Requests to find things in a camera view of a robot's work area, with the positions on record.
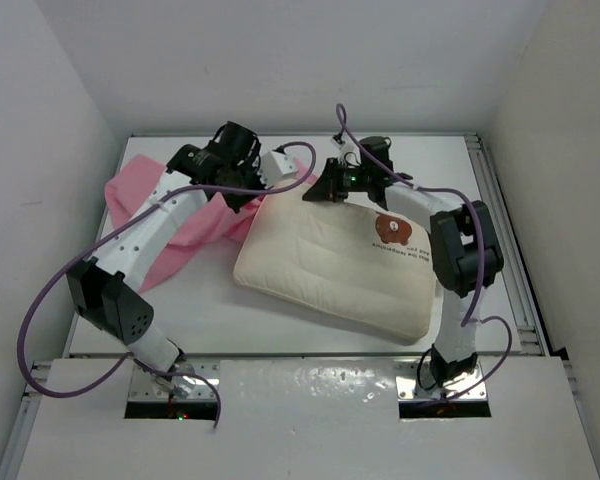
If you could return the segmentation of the cream pillow with bear print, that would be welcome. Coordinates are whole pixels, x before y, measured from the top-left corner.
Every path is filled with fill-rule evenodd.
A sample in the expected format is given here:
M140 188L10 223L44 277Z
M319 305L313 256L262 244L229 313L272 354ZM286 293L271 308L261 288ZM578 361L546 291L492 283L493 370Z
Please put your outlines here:
M396 213L266 197L237 257L244 287L412 344L430 329L436 278L428 234Z

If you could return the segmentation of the pink pillowcase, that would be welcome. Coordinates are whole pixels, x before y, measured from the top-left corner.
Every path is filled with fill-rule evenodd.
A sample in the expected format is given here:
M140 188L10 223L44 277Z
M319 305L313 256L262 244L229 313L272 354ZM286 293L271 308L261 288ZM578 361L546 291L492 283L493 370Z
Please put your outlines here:
M118 228L131 219L157 186L165 167L155 160L137 155L107 182L104 197L112 225ZM205 246L225 237L242 243L263 197L250 201L240 212L233 212L219 194L192 215L178 230L151 265L139 291L144 293L178 273Z

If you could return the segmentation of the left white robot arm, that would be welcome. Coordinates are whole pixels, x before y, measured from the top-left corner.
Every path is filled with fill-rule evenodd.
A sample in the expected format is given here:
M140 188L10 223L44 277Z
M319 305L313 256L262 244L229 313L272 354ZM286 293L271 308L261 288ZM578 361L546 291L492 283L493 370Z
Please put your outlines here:
M203 147L180 147L160 166L131 218L67 271L77 314L115 338L147 370L169 377L183 353L155 325L154 309L140 289L187 221L214 200L239 212L270 186L269 165L284 170L289 164L283 155L263 155L258 136L234 122L221 126Z

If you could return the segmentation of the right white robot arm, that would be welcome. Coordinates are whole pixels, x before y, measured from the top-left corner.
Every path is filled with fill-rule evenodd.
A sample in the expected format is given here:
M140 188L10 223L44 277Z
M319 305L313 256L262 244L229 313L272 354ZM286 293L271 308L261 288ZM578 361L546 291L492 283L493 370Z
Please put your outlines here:
M338 156L327 159L303 198L313 203L342 203L352 193L364 193L386 212L425 229L432 270L443 297L440 328L423 357L429 362L434 387L440 388L476 367L473 315L481 293L504 267L489 208L450 187L419 186L412 176L395 172L388 137L347 142L337 134L333 140Z

